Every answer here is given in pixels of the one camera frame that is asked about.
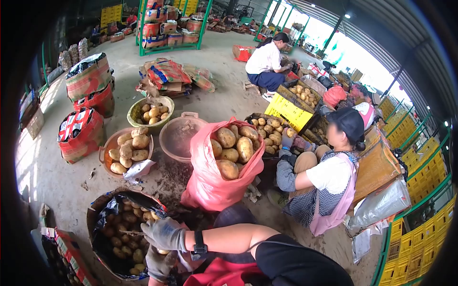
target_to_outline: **black cap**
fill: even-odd
[[[364,134],[364,121],[356,109],[350,107],[339,108],[328,114],[326,119],[329,122],[335,122],[347,137],[354,142],[358,142]]]

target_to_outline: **white sneaker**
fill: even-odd
[[[272,99],[273,99],[273,96],[271,94],[267,94],[267,93],[264,93],[262,95],[262,98],[264,98],[265,100],[267,100],[268,102],[271,102]]]

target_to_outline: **work glove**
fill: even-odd
[[[167,255],[162,255],[150,244],[145,257],[148,266],[148,275],[162,283],[167,282],[167,276],[175,266],[177,257],[178,252],[175,250],[170,251]]]
[[[287,130],[288,130],[288,128],[283,129],[283,133],[282,133],[282,145],[283,145],[283,147],[288,147],[288,150],[289,150],[289,149],[291,149],[291,146],[293,145],[294,138],[296,138],[297,133],[294,133],[293,136],[288,137],[288,135],[286,134],[286,131],[287,131]]]
[[[186,230],[170,217],[161,220],[149,220],[140,225],[148,242],[163,250],[179,250],[187,252],[185,246]]]

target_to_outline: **concrete floor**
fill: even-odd
[[[114,116],[105,119],[105,129],[110,136],[114,132],[130,127],[126,114],[131,105],[141,98],[135,91],[140,80],[138,66],[157,57],[166,57],[178,63],[190,63],[198,67],[208,68],[214,77],[216,92],[207,93],[195,87],[190,96],[174,100],[174,117],[183,111],[198,112],[199,117],[207,122],[229,120],[232,116],[243,120],[253,112],[264,112],[268,102],[254,92],[244,92],[242,82],[246,81],[244,63],[234,60],[232,45],[254,45],[253,36],[240,35],[235,32],[226,34],[207,31],[202,49],[199,51],[179,51],[139,57],[133,35],[117,43],[104,43],[90,51],[90,54],[105,52],[109,65],[114,69],[116,78]],[[83,257],[87,260],[97,276],[106,285],[119,281],[97,261],[89,245],[86,225],[87,207],[102,193],[114,190],[121,185],[128,185],[124,180],[109,176],[100,162],[98,153],[92,153],[81,161],[70,165],[60,156],[57,144],[57,133],[62,120],[73,111],[73,106],[66,96],[65,75],[55,80],[42,100],[41,109],[45,124],[38,137],[32,140],[27,131],[21,134],[16,151],[16,176],[19,192],[29,200],[31,225],[37,225],[39,205],[44,202],[52,210],[56,226],[72,231],[78,237]],[[158,162],[158,169],[152,170],[144,177],[141,186],[149,194],[159,193],[159,199],[169,203],[179,201],[185,189],[183,180],[176,180],[176,174],[170,174],[167,156],[161,152],[159,142],[155,138],[153,160]],[[95,172],[92,179],[88,176]],[[87,183],[87,189],[81,186]],[[266,196],[256,203],[244,200],[261,224],[286,233],[301,244],[319,250],[339,262],[351,274],[355,285],[368,285],[373,276],[381,247],[381,236],[372,236],[371,253],[366,255],[357,265],[353,264],[351,240],[342,226],[336,227],[326,234],[313,237],[309,230],[295,224],[270,205]],[[121,282],[123,285],[146,285],[147,281]]]

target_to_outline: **plastic basin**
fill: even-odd
[[[99,147],[98,149],[98,160],[102,163],[107,173],[112,175],[115,178],[124,179],[124,176],[115,174],[110,170],[110,166],[114,160],[108,155],[108,151],[110,149],[118,148],[118,137],[119,136],[123,134],[131,133],[132,130],[134,129],[135,129],[134,127],[129,127],[129,128],[124,128],[122,130],[119,130],[118,132],[111,135],[110,138],[108,138],[107,142],[105,143],[105,146]],[[154,142],[153,142],[152,135],[150,135],[148,149],[149,149],[148,159],[151,160],[151,156],[153,155],[153,149],[154,149]]]
[[[155,103],[162,103],[162,105],[167,106],[169,108],[169,115],[164,120],[161,120],[155,124],[138,124],[135,120],[144,113],[141,110],[142,106],[145,104]],[[134,127],[146,126],[149,129],[149,133],[158,134],[164,125],[170,121],[174,110],[175,103],[169,97],[142,98],[134,103],[129,109],[129,112],[127,113],[127,121],[129,121],[129,123]]]
[[[183,112],[181,117],[172,119],[161,130],[159,143],[169,157],[191,163],[191,138],[208,122],[200,119],[195,112]]]

